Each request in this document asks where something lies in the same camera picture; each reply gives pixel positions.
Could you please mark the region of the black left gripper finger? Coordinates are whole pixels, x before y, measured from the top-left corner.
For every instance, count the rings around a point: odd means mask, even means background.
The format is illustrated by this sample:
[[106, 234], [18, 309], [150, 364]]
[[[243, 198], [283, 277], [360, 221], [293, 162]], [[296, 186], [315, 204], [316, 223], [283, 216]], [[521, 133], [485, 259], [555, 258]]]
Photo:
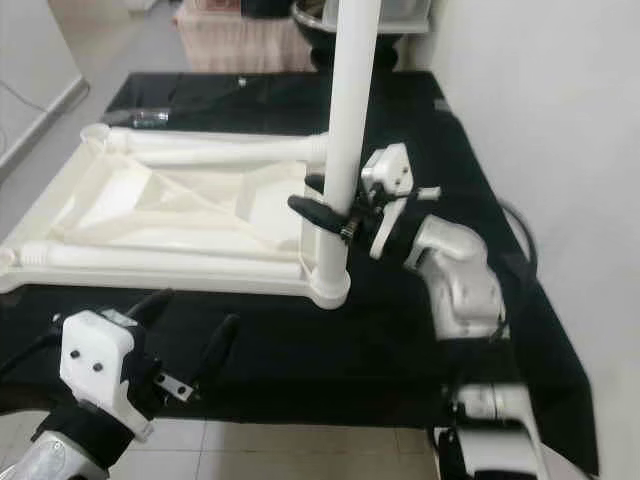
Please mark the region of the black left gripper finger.
[[216, 378], [227, 366], [230, 353], [241, 329], [241, 315], [228, 314], [221, 321], [204, 352], [204, 384], [215, 383]]
[[169, 303], [175, 296], [174, 289], [165, 291], [155, 291], [147, 294], [142, 300], [133, 303], [124, 312], [124, 320], [120, 320], [120, 325], [125, 329], [137, 330], [137, 332], [147, 332], [163, 316]]

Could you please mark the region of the black tablecloth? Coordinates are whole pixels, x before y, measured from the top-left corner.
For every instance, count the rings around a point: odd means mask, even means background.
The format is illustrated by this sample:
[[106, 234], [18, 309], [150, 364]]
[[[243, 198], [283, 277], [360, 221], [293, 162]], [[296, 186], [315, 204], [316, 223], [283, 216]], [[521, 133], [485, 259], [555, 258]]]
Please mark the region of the black tablecloth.
[[[108, 113], [169, 109], [168, 129], [246, 134], [314, 134], [328, 119], [332, 77], [323, 73], [138, 72], [115, 92]], [[147, 348], [166, 370], [195, 380], [197, 399], [170, 403], [169, 419], [264, 424], [417, 428], [451, 425], [445, 385], [525, 380], [543, 442], [584, 474], [600, 475], [593, 385], [541, 287], [516, 285], [517, 234], [504, 219], [460, 119], [434, 74], [375, 74], [365, 152], [375, 141], [407, 143], [413, 174], [444, 187], [435, 214], [474, 228], [488, 242], [503, 291], [524, 307], [511, 343], [436, 340], [428, 292], [411, 271], [349, 256], [351, 297], [337, 310], [306, 298], [184, 292], [175, 296]], [[28, 285], [1, 296], [0, 355], [9, 360], [45, 333], [55, 314], [128, 307], [147, 291]], [[201, 369], [225, 316], [239, 330], [224, 366]], [[0, 385], [0, 415], [45, 413], [72, 402], [51, 349], [20, 362]]]

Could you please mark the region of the black bowl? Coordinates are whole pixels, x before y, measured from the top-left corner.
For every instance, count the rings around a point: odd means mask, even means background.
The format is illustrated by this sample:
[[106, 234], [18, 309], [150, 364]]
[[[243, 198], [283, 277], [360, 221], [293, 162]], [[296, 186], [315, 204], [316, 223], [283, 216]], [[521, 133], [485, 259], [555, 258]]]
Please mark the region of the black bowl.
[[[335, 54], [337, 54], [337, 35], [328, 29], [321, 28], [323, 9], [328, 0], [294, 0], [291, 5], [291, 19], [303, 40], [310, 46], [311, 64], [317, 72], [332, 73]], [[384, 35], [379, 33], [376, 40], [372, 70], [390, 72], [396, 69], [401, 59], [397, 44], [404, 35]]]

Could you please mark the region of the pink patterned cloth stand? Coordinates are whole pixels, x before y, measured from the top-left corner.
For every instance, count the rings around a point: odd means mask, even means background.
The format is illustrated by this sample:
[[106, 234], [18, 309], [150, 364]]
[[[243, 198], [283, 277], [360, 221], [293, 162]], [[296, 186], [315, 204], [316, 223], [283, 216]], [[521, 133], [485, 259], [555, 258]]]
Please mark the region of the pink patterned cloth stand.
[[311, 47], [287, 18], [251, 19], [186, 4], [173, 17], [188, 68], [198, 73], [315, 72]]

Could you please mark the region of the clear plastic wrapper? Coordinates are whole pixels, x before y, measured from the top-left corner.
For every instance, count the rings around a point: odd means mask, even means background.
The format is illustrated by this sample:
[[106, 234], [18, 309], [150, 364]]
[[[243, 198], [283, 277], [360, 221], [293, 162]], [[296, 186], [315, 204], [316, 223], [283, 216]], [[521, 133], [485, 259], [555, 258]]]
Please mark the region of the clear plastic wrapper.
[[129, 119], [134, 128], [159, 128], [169, 122], [168, 109], [136, 109]]

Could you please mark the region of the clear plastic storage box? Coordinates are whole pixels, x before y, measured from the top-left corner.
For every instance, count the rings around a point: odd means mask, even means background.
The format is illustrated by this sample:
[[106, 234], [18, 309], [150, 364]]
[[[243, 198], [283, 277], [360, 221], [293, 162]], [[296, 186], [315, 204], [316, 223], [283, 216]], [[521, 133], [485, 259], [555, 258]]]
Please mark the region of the clear plastic storage box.
[[430, 31], [433, 0], [381, 0], [380, 35], [424, 35]]

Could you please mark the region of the white baseboard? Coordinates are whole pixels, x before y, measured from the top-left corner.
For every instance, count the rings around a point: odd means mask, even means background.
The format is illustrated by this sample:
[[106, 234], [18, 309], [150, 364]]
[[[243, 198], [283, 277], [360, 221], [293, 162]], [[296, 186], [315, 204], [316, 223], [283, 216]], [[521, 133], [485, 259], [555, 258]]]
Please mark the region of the white baseboard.
[[23, 93], [15, 90], [8, 82], [1, 81], [0, 86], [4, 87], [4, 90], [10, 96], [23, 102], [28, 108], [40, 111], [40, 114], [29, 124], [26, 131], [19, 134], [14, 140], [9, 140], [8, 133], [5, 132], [4, 127], [1, 127], [0, 133], [5, 143], [5, 151], [0, 156], [0, 178], [5, 180], [23, 163], [23, 160], [29, 155], [29, 151], [37, 145], [37, 142], [40, 142], [41, 138], [46, 136], [46, 133], [50, 131], [51, 124], [63, 118], [68, 111], [76, 109], [86, 99], [88, 93], [92, 90], [92, 86], [90, 82], [86, 81], [86, 78], [77, 76], [46, 108], [36, 106], [35, 102], [27, 99]]

